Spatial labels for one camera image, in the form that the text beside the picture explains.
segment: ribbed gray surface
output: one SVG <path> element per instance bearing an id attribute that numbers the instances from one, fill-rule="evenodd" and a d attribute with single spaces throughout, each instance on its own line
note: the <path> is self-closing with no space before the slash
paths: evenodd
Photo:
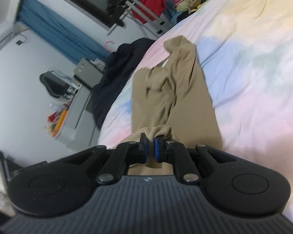
<path id="1" fill-rule="evenodd" d="M 239 219 L 214 208 L 195 186 L 174 176 L 123 176 L 99 187 L 79 210 L 52 219 L 18 215 L 1 230 L 10 234 L 293 234 L 281 215 Z"/>

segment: red cloth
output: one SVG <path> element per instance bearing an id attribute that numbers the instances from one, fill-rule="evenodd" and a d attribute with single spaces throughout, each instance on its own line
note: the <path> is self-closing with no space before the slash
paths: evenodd
<path id="1" fill-rule="evenodd" d="M 156 16 L 160 16 L 166 10 L 166 0 L 140 0 L 140 2 L 150 9 Z M 151 21 L 154 21 L 155 18 L 150 16 L 147 12 L 137 6 Z M 146 21 L 141 18 L 136 12 L 132 11 L 132 15 L 138 19 L 141 23 L 145 24 Z"/>

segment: pastel tie-dye bedding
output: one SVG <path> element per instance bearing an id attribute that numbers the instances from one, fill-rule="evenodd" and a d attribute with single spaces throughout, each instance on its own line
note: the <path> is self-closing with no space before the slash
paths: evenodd
<path id="1" fill-rule="evenodd" d="M 224 150 L 289 180 L 284 214 L 293 221 L 293 0 L 210 0 L 156 41 L 137 69 L 166 59 L 163 42 L 178 35 L 197 47 Z M 99 144 L 131 134 L 131 87 L 132 78 Z"/>

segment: bed sheet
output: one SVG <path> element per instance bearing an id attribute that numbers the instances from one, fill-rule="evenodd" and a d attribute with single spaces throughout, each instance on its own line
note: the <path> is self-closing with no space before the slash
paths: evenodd
<path id="1" fill-rule="evenodd" d="M 293 221 L 293 0 L 210 0 L 147 51 L 137 70 L 167 58 L 163 42 L 197 47 L 226 152 L 283 174 Z M 113 147 L 131 133 L 129 79 L 102 126 Z"/>

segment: mattress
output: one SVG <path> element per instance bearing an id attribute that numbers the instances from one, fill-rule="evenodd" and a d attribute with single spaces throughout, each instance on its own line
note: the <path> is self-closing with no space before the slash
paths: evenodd
<path id="1" fill-rule="evenodd" d="M 157 40 L 136 70 L 165 60 L 163 42 L 178 35 L 197 47 L 224 150 L 288 179 L 284 215 L 293 221 L 293 0 L 210 0 Z M 99 144 L 131 134 L 131 89 L 132 78 Z"/>

